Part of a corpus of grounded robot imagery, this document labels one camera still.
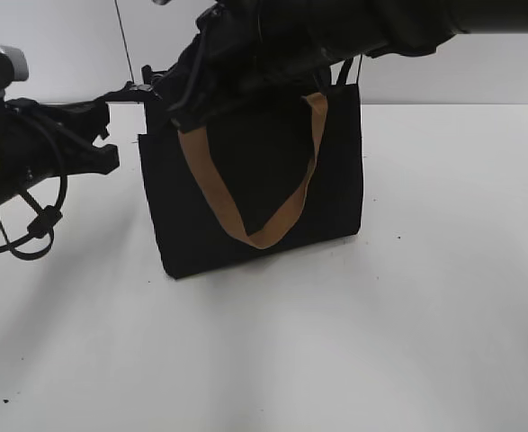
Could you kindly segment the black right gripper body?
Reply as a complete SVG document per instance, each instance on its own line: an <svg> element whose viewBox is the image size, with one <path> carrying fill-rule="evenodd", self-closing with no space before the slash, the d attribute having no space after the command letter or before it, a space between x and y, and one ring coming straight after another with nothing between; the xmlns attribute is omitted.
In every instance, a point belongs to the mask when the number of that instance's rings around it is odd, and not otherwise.
<svg viewBox="0 0 528 432"><path fill-rule="evenodd" d="M269 95L324 91L331 74L312 30L310 1L218 1L164 76L166 112L181 132Z"/></svg>

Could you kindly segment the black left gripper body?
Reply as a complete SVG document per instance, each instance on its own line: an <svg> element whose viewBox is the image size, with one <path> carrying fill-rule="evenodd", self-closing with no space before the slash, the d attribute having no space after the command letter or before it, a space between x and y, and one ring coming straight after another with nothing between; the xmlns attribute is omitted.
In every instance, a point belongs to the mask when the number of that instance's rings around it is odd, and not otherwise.
<svg viewBox="0 0 528 432"><path fill-rule="evenodd" d="M94 144L96 139L108 137L110 114L104 103L45 105L20 98L6 107L11 110L8 180L74 176L74 139Z"/></svg>

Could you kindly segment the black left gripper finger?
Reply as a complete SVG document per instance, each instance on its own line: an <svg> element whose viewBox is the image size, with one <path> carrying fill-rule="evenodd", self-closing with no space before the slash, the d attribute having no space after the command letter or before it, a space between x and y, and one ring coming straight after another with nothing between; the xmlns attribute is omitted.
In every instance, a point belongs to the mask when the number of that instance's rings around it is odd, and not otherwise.
<svg viewBox="0 0 528 432"><path fill-rule="evenodd" d="M74 139L72 174L108 175L119 167L119 150L115 145L96 147L85 139Z"/></svg>
<svg viewBox="0 0 528 432"><path fill-rule="evenodd" d="M98 102L103 103L129 103L145 104L158 102L161 96L155 91L152 85L135 84L128 81L123 88L117 91L111 91L97 98Z"/></svg>

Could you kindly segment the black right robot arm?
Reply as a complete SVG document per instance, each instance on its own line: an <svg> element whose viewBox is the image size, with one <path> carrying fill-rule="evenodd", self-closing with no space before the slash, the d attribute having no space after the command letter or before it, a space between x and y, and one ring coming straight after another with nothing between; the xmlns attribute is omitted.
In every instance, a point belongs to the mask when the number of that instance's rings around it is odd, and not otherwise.
<svg viewBox="0 0 528 432"><path fill-rule="evenodd" d="M528 33L528 1L218 1L158 81L176 126L277 88L323 89L327 71L364 55L422 57L459 34Z"/></svg>

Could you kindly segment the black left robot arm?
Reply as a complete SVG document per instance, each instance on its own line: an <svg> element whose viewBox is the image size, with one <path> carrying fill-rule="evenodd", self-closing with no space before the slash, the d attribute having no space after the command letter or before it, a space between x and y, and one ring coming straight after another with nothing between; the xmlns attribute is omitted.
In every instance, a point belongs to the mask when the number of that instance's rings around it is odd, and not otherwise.
<svg viewBox="0 0 528 432"><path fill-rule="evenodd" d="M0 205L47 178L110 174L120 165L118 148L94 145L109 136L109 104L161 100L151 85L130 81L80 103L0 98Z"/></svg>

